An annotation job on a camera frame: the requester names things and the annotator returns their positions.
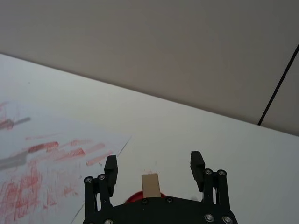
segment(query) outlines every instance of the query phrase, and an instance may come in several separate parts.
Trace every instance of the paper sheet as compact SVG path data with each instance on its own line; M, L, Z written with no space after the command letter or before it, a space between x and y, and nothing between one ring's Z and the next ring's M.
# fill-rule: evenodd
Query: paper sheet
M0 102L0 223L70 223L84 203L83 179L103 173L129 138Z

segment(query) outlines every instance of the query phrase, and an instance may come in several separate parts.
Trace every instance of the wooden block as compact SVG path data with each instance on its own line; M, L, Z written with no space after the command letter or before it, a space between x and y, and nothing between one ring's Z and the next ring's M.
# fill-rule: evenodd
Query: wooden block
M141 176L143 197L161 197L158 174Z

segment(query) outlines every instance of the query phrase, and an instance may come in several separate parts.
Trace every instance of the screw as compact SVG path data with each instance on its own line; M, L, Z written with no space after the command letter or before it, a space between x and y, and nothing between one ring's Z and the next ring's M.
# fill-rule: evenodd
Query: screw
M104 224L113 224L113 221L111 219L106 219L104 221Z
M206 169L206 174L211 174L211 173L212 173L212 170Z
M146 198L144 198L144 199L141 200L141 203L142 203L142 204L147 204L147 203L148 203L148 200L147 200Z
M233 223L233 220L228 216L223 216L222 220L224 221L225 224L232 224Z
M166 201L167 201L168 203L171 203L171 202L173 202L173 199L172 199L171 197L168 197L168 198L166 199Z
M91 183L92 181L93 181L93 179L91 177L88 177L88 178L85 179L86 183Z
M101 175L99 176L99 179L100 179L100 180L104 180L104 179L105 179L105 175L104 175L104 174L101 174Z
M205 220L208 221L209 223L213 222L214 216L212 216L211 214L205 214Z
M221 176L224 176L224 175L226 174L226 172L225 172L224 170L220 170L218 173L219 173Z

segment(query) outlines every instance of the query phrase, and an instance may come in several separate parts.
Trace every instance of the black wire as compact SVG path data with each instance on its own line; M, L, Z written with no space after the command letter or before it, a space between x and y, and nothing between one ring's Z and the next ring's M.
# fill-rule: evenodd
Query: black wire
M289 71L289 69L290 69L290 67L291 67L291 65L292 65L292 63L293 63L293 61L295 60L295 57L296 57L298 51L299 51L299 45L298 45L297 48L295 49L295 51L294 51L294 53L293 53L293 55L292 55L292 57L291 57L291 59L290 59L288 65L287 65L287 67L285 68L285 71L284 71L284 73L282 74L282 77L280 78L280 81L279 81L279 83L277 84L277 86L276 86L276 88L275 88L275 90L274 90L274 92L273 92L273 94L272 94L272 96L271 96L271 99L270 99L270 101L268 102L268 105L266 106L266 109L264 110L264 112L263 112L263 114L262 114L262 116L261 116L261 118L260 118L260 120L259 120L259 122L258 122L257 125L261 125L261 123L262 123L264 117L266 116L266 113L268 112L268 110L269 110L269 108L270 108L270 106L271 106L271 104L272 104L272 101L274 100L274 98L275 98L275 96L276 96L276 94L277 94L277 92L278 92L278 90L279 90L279 88L280 88L280 86L281 86L283 80L285 79L285 76L286 76L286 74L288 73L288 71Z

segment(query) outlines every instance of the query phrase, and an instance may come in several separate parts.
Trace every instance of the red object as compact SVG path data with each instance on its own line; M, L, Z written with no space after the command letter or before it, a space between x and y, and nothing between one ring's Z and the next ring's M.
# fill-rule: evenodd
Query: red object
M161 197L164 198L164 197L166 197L166 195L161 193ZM126 200L126 203L138 201L140 199L143 199L143 192L142 191L139 191L139 192L133 194L131 197L128 198L128 200Z

